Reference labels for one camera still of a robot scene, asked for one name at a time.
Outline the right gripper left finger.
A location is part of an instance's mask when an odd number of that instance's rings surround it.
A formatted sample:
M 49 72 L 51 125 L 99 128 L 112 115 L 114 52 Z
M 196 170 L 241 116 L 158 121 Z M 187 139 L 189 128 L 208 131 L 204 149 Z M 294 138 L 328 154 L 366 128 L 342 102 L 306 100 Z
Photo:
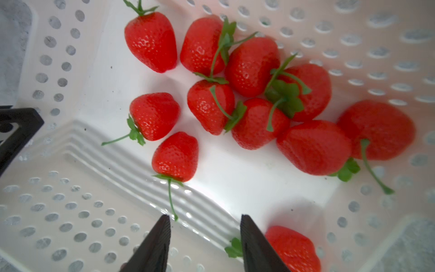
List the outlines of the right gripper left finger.
M 165 272 L 171 241 L 169 215 L 162 215 L 121 272 Z

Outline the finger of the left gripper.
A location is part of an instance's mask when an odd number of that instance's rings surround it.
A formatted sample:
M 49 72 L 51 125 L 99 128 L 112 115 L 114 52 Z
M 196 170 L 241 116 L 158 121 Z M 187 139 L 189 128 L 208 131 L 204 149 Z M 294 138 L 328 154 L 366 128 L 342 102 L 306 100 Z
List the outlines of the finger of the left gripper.
M 34 108 L 1 106 L 1 133 L 12 131 L 13 124 L 17 124 L 17 129 L 1 143 L 1 175 L 41 129 L 44 120 Z

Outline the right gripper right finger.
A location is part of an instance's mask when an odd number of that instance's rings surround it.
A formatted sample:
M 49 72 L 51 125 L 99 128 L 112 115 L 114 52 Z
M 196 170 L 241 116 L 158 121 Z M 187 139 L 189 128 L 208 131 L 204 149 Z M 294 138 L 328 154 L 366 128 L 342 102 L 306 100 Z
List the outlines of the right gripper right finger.
M 290 272 L 249 215 L 240 222 L 245 272 Z

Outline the strawberry front with stem down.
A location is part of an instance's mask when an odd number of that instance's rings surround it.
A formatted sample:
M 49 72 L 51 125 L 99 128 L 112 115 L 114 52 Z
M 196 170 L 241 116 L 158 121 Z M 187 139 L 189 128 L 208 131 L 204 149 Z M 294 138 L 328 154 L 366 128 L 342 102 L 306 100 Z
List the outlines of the strawberry front with stem down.
M 179 219 L 172 201 L 172 184 L 182 185 L 193 178 L 198 167 L 198 140 L 183 131 L 174 133 L 154 152 L 152 168 L 155 177 L 168 183 L 168 197 L 174 220 Z

